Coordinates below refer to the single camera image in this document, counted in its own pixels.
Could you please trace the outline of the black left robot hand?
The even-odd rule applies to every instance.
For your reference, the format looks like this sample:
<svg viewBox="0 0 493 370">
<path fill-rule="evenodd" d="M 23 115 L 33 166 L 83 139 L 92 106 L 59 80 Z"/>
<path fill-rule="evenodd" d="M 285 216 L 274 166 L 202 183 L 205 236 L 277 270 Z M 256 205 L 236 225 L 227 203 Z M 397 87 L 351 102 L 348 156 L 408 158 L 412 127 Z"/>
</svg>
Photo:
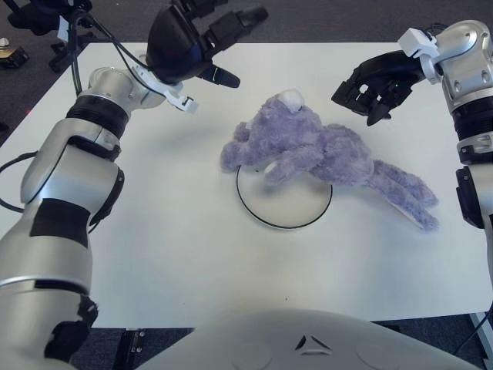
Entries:
<svg viewBox="0 0 493 370">
<path fill-rule="evenodd" d="M 228 12 L 203 33 L 193 21 L 225 5 L 225 1 L 172 1 L 159 11 L 149 32 L 146 64 L 159 81 L 176 85 L 199 77 L 229 88 L 240 86 L 240 79 L 213 64 L 213 57 L 249 35 L 268 18 L 264 7 Z"/>
</svg>

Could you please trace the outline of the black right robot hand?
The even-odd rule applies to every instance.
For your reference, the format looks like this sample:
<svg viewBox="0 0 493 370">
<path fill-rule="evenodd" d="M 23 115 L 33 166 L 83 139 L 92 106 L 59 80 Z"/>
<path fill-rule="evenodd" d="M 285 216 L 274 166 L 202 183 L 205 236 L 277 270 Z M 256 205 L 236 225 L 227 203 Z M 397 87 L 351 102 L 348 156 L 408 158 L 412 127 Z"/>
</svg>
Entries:
<svg viewBox="0 0 493 370">
<path fill-rule="evenodd" d="M 365 116 L 372 126 L 390 119 L 412 93 L 412 86 L 424 80 L 418 59 L 402 51 L 388 52 L 362 62 L 348 80 L 343 81 L 331 100 L 339 106 Z"/>
</svg>

